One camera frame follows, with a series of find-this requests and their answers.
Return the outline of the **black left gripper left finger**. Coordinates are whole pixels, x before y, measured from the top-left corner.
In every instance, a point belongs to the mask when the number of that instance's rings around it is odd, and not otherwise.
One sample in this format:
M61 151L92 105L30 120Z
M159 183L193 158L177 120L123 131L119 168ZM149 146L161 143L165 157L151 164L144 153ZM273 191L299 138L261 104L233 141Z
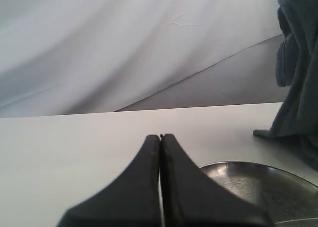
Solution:
M159 227L160 138L148 135L126 169L107 187L68 209L60 227Z

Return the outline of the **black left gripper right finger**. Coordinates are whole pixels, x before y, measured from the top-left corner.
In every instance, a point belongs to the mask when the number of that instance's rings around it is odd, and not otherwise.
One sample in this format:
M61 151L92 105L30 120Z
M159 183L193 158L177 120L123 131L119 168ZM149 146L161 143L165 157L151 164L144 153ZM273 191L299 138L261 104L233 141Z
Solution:
M161 136L160 183L167 227L271 227L262 208L235 196L192 161L173 134Z

